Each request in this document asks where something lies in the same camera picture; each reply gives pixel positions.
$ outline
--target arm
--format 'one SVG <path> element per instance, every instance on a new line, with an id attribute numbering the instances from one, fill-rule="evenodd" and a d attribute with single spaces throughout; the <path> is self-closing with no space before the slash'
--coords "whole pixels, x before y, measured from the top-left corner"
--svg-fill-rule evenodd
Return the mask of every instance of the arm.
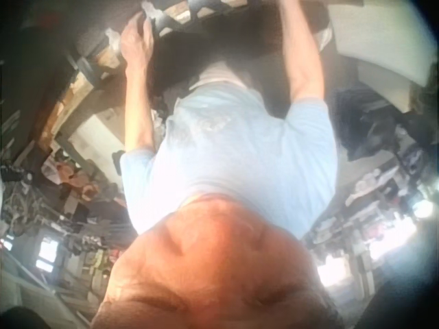
<path id="1" fill-rule="evenodd" d="M 291 101 L 324 97 L 320 55 L 298 0 L 279 0 Z"/>
<path id="2" fill-rule="evenodd" d="M 137 29 L 141 13 L 134 16 L 121 35 L 121 52 L 127 61 L 125 150 L 154 149 L 154 124 L 147 95 L 148 64 L 154 48 L 149 20 L 143 24 L 143 36 Z"/>

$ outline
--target light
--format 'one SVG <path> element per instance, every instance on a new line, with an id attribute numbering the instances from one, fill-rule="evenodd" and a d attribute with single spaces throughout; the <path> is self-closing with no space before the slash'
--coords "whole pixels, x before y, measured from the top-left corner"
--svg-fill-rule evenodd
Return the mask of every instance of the light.
<path id="1" fill-rule="evenodd" d="M 433 214 L 434 205 L 426 199 L 416 202 L 413 207 L 413 213 L 418 218 L 428 218 Z"/>
<path id="2" fill-rule="evenodd" d="M 48 238 L 44 238 L 41 242 L 40 253 L 41 258 L 53 263 L 56 259 L 56 250 L 58 248 L 58 242 Z"/>
<path id="3" fill-rule="evenodd" d="M 344 258 L 332 258 L 327 256 L 326 264 L 317 267 L 320 281 L 324 287 L 329 287 L 349 276 Z"/>
<path id="4" fill-rule="evenodd" d="M 1 244 L 9 251 L 12 249 L 12 244 L 9 241 L 5 241 L 4 239 L 0 239 Z"/>
<path id="5" fill-rule="evenodd" d="M 54 267 L 50 264 L 47 264 L 45 261 L 38 259 L 35 263 L 35 265 L 39 268 L 42 269 L 43 271 L 52 273 L 52 271 L 54 270 Z"/>
<path id="6" fill-rule="evenodd" d="M 370 257 L 373 260 L 380 259 L 384 254 L 404 245 L 408 238 L 416 232 L 416 226 L 411 219 L 404 219 L 398 222 L 394 228 L 386 230 L 383 239 L 373 241 L 369 245 Z"/>

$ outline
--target bright window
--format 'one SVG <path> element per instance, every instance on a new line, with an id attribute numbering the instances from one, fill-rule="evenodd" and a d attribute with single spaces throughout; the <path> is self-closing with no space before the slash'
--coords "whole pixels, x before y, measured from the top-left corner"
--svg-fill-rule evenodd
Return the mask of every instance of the bright window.
<path id="1" fill-rule="evenodd" d="M 43 261 L 43 260 L 41 260 L 41 259 L 38 259 L 37 261 L 36 261 L 36 264 L 35 264 L 39 269 L 42 269 L 43 271 L 46 271 L 46 272 L 49 272 L 49 273 L 51 273 L 53 270 L 54 270 L 54 266 L 53 265 L 50 265 L 50 264 L 47 264 L 45 261 Z"/>
<path id="2" fill-rule="evenodd" d="M 41 258 L 53 263 L 56 259 L 56 250 L 58 249 L 58 242 L 45 237 L 41 242 L 40 253 Z"/>
<path id="3" fill-rule="evenodd" d="M 9 242 L 8 240 L 0 239 L 0 242 L 7 250 L 10 251 L 12 249 L 12 243 Z"/>

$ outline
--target hand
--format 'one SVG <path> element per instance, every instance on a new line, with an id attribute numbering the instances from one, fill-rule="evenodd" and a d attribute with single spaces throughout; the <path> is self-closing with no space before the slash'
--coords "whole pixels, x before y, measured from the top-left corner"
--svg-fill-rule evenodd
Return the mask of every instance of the hand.
<path id="1" fill-rule="evenodd" d="M 146 70 L 154 50 L 151 21 L 146 19 L 143 23 L 143 37 L 138 31 L 141 15 L 139 12 L 130 19 L 121 35 L 121 52 L 128 63 L 127 70 Z"/>

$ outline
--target person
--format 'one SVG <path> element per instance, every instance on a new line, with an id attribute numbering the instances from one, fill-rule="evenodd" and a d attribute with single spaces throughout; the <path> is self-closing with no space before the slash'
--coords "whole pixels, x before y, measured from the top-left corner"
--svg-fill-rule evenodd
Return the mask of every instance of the person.
<path id="1" fill-rule="evenodd" d="M 341 328 L 300 243 L 335 190 L 337 154 L 318 49 L 298 0 L 279 0 L 292 106 L 271 117 L 223 62 L 178 100 L 158 150 L 151 23 L 121 35 L 126 153 L 139 236 L 115 263 L 92 328 Z"/>

